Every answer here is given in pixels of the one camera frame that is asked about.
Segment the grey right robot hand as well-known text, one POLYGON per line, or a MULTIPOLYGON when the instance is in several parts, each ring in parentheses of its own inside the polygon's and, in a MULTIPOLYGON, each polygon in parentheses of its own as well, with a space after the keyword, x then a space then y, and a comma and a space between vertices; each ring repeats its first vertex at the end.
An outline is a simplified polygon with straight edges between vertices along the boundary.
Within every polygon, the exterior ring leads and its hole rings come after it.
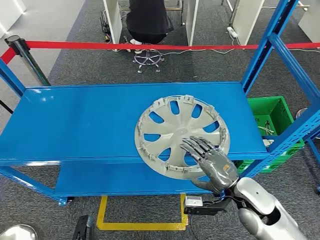
POLYGON ((235 165, 220 147, 204 137, 183 138, 180 148, 189 153, 207 176, 208 181, 192 178, 190 181, 200 189, 220 194, 239 180, 235 165))

